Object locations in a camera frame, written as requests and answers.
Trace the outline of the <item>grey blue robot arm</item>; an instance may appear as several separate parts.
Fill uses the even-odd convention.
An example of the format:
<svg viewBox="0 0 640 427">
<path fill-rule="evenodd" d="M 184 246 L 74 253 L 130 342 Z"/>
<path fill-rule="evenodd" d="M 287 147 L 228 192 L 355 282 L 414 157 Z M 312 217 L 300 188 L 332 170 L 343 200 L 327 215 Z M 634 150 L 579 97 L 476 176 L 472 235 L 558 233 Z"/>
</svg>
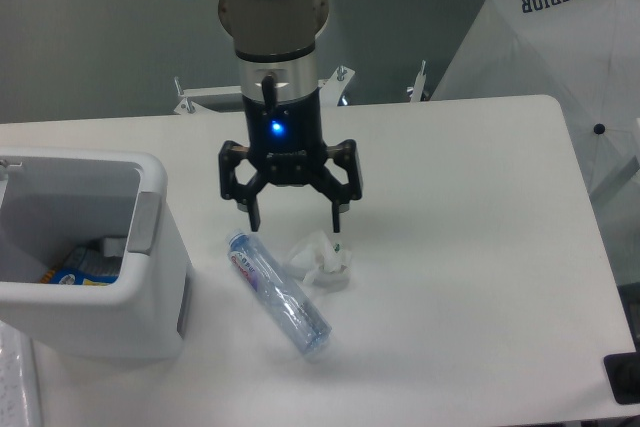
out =
<svg viewBox="0 0 640 427">
<path fill-rule="evenodd" d="M 218 157 L 222 198 L 260 226 L 258 195 L 266 185 L 312 186 L 331 203 L 332 224 L 362 197 L 352 139 L 329 146 L 322 134 L 316 36 L 322 0 L 219 0 L 233 40 L 249 143 L 224 142 Z"/>
</svg>

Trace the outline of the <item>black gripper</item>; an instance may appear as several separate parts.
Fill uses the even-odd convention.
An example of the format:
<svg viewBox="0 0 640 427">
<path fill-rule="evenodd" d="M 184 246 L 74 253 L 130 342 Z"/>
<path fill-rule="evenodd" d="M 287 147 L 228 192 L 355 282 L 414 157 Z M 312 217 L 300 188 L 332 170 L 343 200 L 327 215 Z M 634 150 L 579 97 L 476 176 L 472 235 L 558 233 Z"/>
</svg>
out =
<svg viewBox="0 0 640 427">
<path fill-rule="evenodd" d="M 234 200 L 258 232 L 261 216 L 258 195 L 266 186 L 309 185 L 331 205 L 332 230 L 341 232 L 341 214 L 363 195 L 357 143 L 346 139 L 326 146 L 321 124 L 319 93 L 278 104 L 272 110 L 253 99 L 243 99 L 249 147 L 235 141 L 223 143 L 218 154 L 220 195 Z M 248 162 L 255 173 L 245 184 L 236 168 Z"/>
</svg>

